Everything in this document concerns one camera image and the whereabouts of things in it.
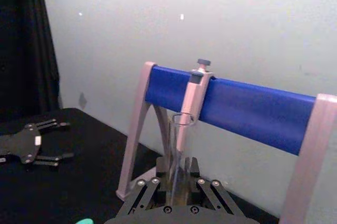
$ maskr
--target white label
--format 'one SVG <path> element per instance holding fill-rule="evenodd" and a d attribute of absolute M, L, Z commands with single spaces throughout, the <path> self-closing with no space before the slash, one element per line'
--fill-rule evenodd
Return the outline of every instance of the white label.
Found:
<path fill-rule="evenodd" d="M 36 146 L 41 145 L 41 136 L 35 136 L 35 145 Z"/>

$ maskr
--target blue fabric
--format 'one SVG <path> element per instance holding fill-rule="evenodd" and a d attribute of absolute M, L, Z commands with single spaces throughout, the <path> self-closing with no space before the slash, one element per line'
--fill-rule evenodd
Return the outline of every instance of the blue fabric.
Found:
<path fill-rule="evenodd" d="M 145 100 L 180 111 L 190 74 L 155 66 Z M 298 155 L 315 98 L 211 79 L 199 120 Z"/>

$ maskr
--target screw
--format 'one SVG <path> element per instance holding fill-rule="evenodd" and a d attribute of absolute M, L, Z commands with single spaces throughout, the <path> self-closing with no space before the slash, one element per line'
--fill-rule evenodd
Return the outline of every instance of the screw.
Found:
<path fill-rule="evenodd" d="M 215 181 L 212 182 L 212 185 L 214 185 L 214 186 L 219 186 L 220 183 L 219 183 L 219 181 L 215 180 Z"/>
<path fill-rule="evenodd" d="M 144 180 L 139 180 L 139 181 L 137 182 L 137 185 L 143 186 L 143 185 L 145 185 L 145 181 L 144 181 Z"/>
<path fill-rule="evenodd" d="M 191 212 L 193 214 L 197 214 L 199 212 L 199 208 L 198 207 L 191 207 Z"/>
<path fill-rule="evenodd" d="M 154 183 L 154 184 L 159 183 L 159 179 L 157 179 L 157 178 L 152 179 L 152 183 Z"/>
<path fill-rule="evenodd" d="M 171 207 L 164 207 L 164 213 L 171 213 L 172 208 Z"/>
<path fill-rule="evenodd" d="M 205 180 L 203 180 L 202 178 L 200 178 L 200 179 L 198 179 L 198 183 L 202 185 L 202 184 L 205 183 Z"/>

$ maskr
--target bolt head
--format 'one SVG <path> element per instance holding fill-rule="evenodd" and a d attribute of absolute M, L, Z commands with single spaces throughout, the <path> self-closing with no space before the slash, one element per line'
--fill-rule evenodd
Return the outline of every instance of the bolt head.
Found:
<path fill-rule="evenodd" d="M 144 180 L 139 180 L 139 181 L 137 182 L 137 185 L 143 186 L 143 185 L 145 185 L 145 181 L 144 181 Z"/>
<path fill-rule="evenodd" d="M 219 181 L 215 180 L 215 181 L 212 182 L 212 185 L 214 185 L 214 186 L 219 186 L 220 183 L 219 183 Z"/>
<path fill-rule="evenodd" d="M 202 178 L 198 179 L 198 184 L 204 184 L 205 183 L 205 180 L 203 180 Z"/>
<path fill-rule="evenodd" d="M 157 179 L 157 178 L 152 179 L 152 183 L 154 183 L 154 184 L 159 183 L 159 179 Z"/>

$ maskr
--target black curtain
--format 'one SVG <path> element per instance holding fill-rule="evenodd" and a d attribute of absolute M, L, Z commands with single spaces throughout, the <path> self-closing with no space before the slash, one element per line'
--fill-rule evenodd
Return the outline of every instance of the black curtain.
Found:
<path fill-rule="evenodd" d="M 59 109 L 44 0 L 0 0 L 0 122 Z"/>

